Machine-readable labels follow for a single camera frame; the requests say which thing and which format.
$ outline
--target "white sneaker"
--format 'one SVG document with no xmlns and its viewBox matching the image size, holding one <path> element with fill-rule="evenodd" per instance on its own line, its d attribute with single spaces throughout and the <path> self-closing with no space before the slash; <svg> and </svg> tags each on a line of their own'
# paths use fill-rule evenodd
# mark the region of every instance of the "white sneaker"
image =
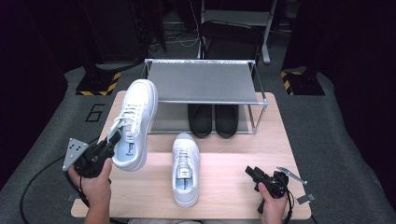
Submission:
<svg viewBox="0 0 396 224">
<path fill-rule="evenodd" d="M 182 207 L 195 205 L 199 188 L 199 148 L 187 133 L 180 133 L 173 144 L 172 187 L 175 202 Z"/>
<path fill-rule="evenodd" d="M 147 79 L 138 79 L 128 88 L 121 111 L 110 128 L 108 138 L 120 131 L 121 140 L 114 146 L 113 162 L 123 171 L 137 171 L 147 157 L 147 135 L 157 112 L 158 92 Z"/>
</svg>

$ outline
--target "shoe tongue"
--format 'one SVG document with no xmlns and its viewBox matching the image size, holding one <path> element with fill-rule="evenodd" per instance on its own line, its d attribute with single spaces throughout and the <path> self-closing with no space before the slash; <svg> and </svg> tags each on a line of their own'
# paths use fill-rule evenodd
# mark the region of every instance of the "shoe tongue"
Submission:
<svg viewBox="0 0 396 224">
<path fill-rule="evenodd" d="M 190 179 L 192 178 L 192 171 L 187 162 L 187 157 L 180 157 L 177 165 L 177 179 Z"/>
<path fill-rule="evenodd" d="M 132 136 L 132 131 L 131 131 L 132 130 L 132 125 L 131 125 L 132 121 L 129 119 L 126 119 L 124 122 L 126 123 L 126 125 L 124 125 L 122 127 L 122 133 L 124 136 L 124 140 L 127 143 L 133 143 L 134 137 Z"/>
</svg>

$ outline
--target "yellow and black hazard tape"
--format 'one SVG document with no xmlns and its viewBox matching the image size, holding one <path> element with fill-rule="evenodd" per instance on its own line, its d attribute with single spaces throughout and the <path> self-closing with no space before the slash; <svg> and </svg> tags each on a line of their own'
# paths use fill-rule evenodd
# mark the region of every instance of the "yellow and black hazard tape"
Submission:
<svg viewBox="0 0 396 224">
<path fill-rule="evenodd" d="M 286 92 L 288 93 L 288 95 L 294 95 L 293 90 L 291 89 L 291 85 L 288 81 L 288 74 L 302 75 L 302 73 L 300 73 L 300 72 L 291 72 L 290 73 L 290 72 L 285 72 L 285 71 L 280 72 L 280 76 L 282 77 L 282 81 L 283 81 L 283 84 L 285 85 Z"/>
<path fill-rule="evenodd" d="M 111 80 L 110 86 L 108 87 L 107 91 L 76 91 L 76 95 L 111 95 L 111 93 L 114 91 L 117 85 L 117 81 L 119 81 L 119 78 L 121 76 L 121 73 L 117 73 L 114 77 L 113 80 Z"/>
</svg>

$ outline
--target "shoelace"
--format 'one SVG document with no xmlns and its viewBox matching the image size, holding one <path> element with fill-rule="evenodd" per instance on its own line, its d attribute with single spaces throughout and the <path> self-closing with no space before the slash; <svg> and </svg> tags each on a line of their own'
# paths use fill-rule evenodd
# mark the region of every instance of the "shoelace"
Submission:
<svg viewBox="0 0 396 224">
<path fill-rule="evenodd" d="M 179 158 L 180 157 L 186 157 L 188 158 L 190 156 L 190 151 L 187 148 L 180 148 L 178 150 L 178 155 Z"/>
<path fill-rule="evenodd" d="M 125 126 L 127 128 L 126 132 L 128 133 L 136 132 L 137 127 L 140 124 L 140 117 L 141 117 L 140 114 L 141 114 L 140 105 L 126 105 L 123 108 L 123 114 L 121 116 L 116 117 L 114 119 L 114 122 L 120 121 L 117 127 L 120 128 L 122 126 Z"/>
</svg>

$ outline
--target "gray carpet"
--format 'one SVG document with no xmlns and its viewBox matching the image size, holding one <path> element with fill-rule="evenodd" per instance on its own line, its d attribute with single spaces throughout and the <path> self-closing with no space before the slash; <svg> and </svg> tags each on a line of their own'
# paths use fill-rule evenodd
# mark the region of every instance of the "gray carpet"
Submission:
<svg viewBox="0 0 396 224">
<path fill-rule="evenodd" d="M 197 44 L 167 44 L 151 51 L 153 58 L 196 59 Z M 302 179 L 309 184 L 307 193 L 317 199 L 310 206 L 318 223 L 396 223 L 396 215 L 380 187 L 375 174 L 361 158 L 343 125 L 332 83 L 319 74 L 325 96 L 288 96 L 280 78 L 289 35 L 278 33 L 269 49 L 271 64 L 259 64 L 265 91 L 277 100 Z M 124 64 L 107 64 L 106 68 Z M 30 179 L 46 165 L 62 157 L 68 139 L 89 142 L 97 137 L 117 91 L 126 90 L 141 76 L 142 65 L 121 73 L 114 92 L 109 96 L 77 96 L 75 88 L 84 75 L 82 68 L 65 74 L 68 91 L 44 132 L 0 192 L 0 223 L 23 223 L 20 198 Z M 85 122 L 91 108 L 103 110 L 98 122 Z M 76 194 L 62 173 L 59 160 L 40 174 L 26 191 L 23 210 L 30 223 L 82 223 L 70 215 Z M 314 223 L 312 219 L 291 223 Z"/>
</svg>

